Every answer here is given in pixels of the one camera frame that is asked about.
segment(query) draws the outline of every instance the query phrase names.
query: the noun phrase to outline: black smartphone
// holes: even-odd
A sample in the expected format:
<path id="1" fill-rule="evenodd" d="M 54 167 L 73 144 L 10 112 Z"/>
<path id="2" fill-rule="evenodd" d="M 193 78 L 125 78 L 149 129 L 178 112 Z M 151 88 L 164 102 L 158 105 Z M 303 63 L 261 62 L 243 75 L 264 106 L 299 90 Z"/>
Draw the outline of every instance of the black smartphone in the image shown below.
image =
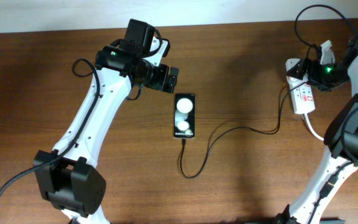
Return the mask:
<path id="1" fill-rule="evenodd" d="M 176 94 L 173 137 L 194 138 L 196 136 L 195 114 L 195 95 L 183 93 Z"/>

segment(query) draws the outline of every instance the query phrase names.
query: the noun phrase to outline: white wall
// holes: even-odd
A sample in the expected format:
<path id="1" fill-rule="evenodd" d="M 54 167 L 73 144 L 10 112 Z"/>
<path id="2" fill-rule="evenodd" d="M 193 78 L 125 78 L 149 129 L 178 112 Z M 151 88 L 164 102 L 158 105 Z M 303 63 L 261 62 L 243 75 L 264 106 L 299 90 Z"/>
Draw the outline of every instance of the white wall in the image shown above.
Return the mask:
<path id="1" fill-rule="evenodd" d="M 358 17 L 358 0 L 0 0 L 0 32 L 117 28 L 130 18 L 153 26 L 288 21 L 319 3 Z M 301 18 L 338 16 L 310 9 Z"/>

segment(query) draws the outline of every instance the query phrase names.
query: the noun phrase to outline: wooden table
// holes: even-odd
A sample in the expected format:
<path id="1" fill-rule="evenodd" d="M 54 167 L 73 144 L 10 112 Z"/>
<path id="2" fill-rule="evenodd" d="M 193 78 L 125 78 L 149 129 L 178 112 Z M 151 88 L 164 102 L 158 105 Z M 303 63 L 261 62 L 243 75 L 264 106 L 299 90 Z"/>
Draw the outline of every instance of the wooden table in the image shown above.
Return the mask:
<path id="1" fill-rule="evenodd" d="M 358 19 L 353 20 L 358 28 Z M 293 22 L 163 27 L 171 42 L 163 60 L 178 67 L 176 93 L 195 93 L 196 138 L 187 142 L 184 169 L 194 174 L 209 138 L 248 125 L 277 123 L 285 61 L 305 56 Z M 343 21 L 305 21 L 300 32 L 316 44 L 333 42 L 337 57 L 351 36 Z M 30 167 L 38 150 L 51 151 L 67 130 L 90 84 L 71 74 L 77 58 L 94 60 L 125 29 L 0 34 L 0 186 Z M 347 83 L 330 93 L 314 90 L 311 122 L 324 134 L 351 97 Z M 305 128 L 290 101 L 273 136 L 236 131 L 215 146 L 202 175 L 178 171 L 181 142 L 172 136 L 174 95 L 146 89 L 125 101 L 104 140 L 98 170 L 108 186 L 103 200 L 112 222 L 218 223 L 274 217 L 300 196 L 324 145 Z M 323 217 L 358 223 L 358 172 L 340 189 Z M 41 199 L 34 174 L 8 188 L 0 223 L 67 223 Z"/>

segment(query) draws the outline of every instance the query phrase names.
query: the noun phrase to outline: power strip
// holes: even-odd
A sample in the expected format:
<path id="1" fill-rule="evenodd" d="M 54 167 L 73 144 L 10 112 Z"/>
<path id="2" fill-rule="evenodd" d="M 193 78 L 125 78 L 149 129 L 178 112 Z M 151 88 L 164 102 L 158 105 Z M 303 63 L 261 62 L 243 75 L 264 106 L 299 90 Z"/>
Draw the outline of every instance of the power strip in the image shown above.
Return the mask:
<path id="1" fill-rule="evenodd" d="M 288 59 L 287 62 L 285 62 L 285 68 L 287 69 L 287 71 L 291 69 L 294 65 L 296 65 L 299 60 L 300 59 L 297 58 Z M 307 74 L 304 75 L 303 80 L 299 80 L 293 77 L 287 77 L 287 82 L 290 86 L 290 89 L 307 81 Z M 314 98 L 311 92 L 310 85 L 303 84 L 302 86 L 299 86 L 298 88 L 294 89 L 291 92 L 291 98 L 293 110 L 296 114 L 307 114 L 316 109 L 316 107 L 314 106 Z"/>

